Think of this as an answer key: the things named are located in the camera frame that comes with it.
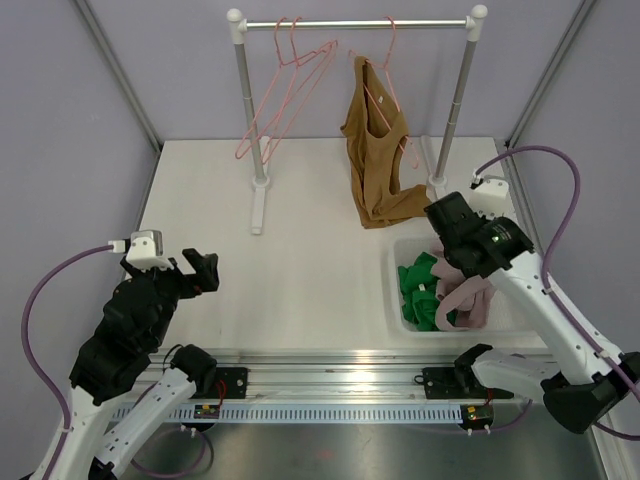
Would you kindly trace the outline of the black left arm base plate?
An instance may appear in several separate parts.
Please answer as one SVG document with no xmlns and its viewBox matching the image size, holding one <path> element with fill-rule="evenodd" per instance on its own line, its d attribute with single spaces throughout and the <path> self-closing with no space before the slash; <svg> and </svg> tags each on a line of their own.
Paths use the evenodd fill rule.
<svg viewBox="0 0 640 480">
<path fill-rule="evenodd" d="M 246 398 L 249 370 L 244 367 L 222 366 L 216 369 L 214 383 L 206 392 L 196 393 L 194 399 L 218 400 L 224 394 L 224 400 L 242 400 Z"/>
</svg>

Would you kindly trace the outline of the green tank top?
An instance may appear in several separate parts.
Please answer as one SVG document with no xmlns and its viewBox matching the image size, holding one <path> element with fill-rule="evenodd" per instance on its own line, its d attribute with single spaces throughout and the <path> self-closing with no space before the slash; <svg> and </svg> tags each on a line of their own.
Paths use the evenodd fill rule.
<svg viewBox="0 0 640 480">
<path fill-rule="evenodd" d="M 456 270 L 436 254 L 422 252 L 409 267 L 399 266 L 397 273 L 403 318 L 420 332 L 440 331 L 436 311 L 460 283 Z"/>
</svg>

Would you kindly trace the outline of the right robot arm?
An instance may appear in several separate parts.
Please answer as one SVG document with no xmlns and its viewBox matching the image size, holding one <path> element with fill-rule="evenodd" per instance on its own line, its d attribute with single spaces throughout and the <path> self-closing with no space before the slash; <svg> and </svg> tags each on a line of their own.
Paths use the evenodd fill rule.
<svg viewBox="0 0 640 480">
<path fill-rule="evenodd" d="M 639 355 L 624 353 L 595 327 L 543 271 L 543 259 L 507 217 L 486 219 L 453 192 L 426 216 L 444 258 L 468 280 L 485 280 L 521 312 L 551 352 L 548 366 L 478 344 L 454 363 L 454 384 L 466 396 L 485 388 L 541 402 L 566 430 L 582 434 L 637 390 Z"/>
</svg>

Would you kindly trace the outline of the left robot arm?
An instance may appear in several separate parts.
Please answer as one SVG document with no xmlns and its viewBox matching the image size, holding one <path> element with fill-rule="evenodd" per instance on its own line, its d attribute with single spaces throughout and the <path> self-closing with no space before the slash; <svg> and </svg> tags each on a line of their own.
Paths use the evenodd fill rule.
<svg viewBox="0 0 640 480">
<path fill-rule="evenodd" d="M 108 245 L 123 252 L 121 265 L 128 279 L 121 282 L 103 307 L 94 334 L 81 346 L 70 373 L 70 390 L 63 394 L 37 363 L 29 344 L 28 322 L 33 303 L 55 267 L 40 281 L 23 310 L 21 341 L 32 369 L 51 390 L 62 410 L 44 459 L 33 479 L 117 479 L 170 413 L 190 397 L 208 396 L 216 385 L 217 362 L 203 349 L 179 348 L 161 379 L 140 398 L 114 428 L 108 425 L 122 399 L 162 345 L 181 300 L 219 288 L 217 254 L 193 248 L 182 254 L 193 271 L 183 273 L 175 259 L 153 254 L 130 257 L 137 242 Z"/>
</svg>

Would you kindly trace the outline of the pink tank top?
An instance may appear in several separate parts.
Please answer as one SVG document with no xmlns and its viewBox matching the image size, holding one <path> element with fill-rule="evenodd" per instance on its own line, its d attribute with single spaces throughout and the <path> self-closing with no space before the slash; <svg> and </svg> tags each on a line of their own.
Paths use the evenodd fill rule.
<svg viewBox="0 0 640 480">
<path fill-rule="evenodd" d="M 439 304 L 435 324 L 440 331 L 480 330 L 486 327 L 495 288 L 479 275 L 466 278 L 444 258 L 431 268 L 437 278 L 436 299 Z"/>
</svg>

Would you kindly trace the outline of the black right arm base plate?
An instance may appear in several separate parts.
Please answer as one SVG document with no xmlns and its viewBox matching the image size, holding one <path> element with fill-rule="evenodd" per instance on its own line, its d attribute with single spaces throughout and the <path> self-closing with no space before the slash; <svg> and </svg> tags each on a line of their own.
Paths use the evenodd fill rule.
<svg viewBox="0 0 640 480">
<path fill-rule="evenodd" d="M 483 399 L 486 392 L 475 377 L 452 366 L 426 367 L 421 372 L 425 395 L 429 399 Z"/>
</svg>

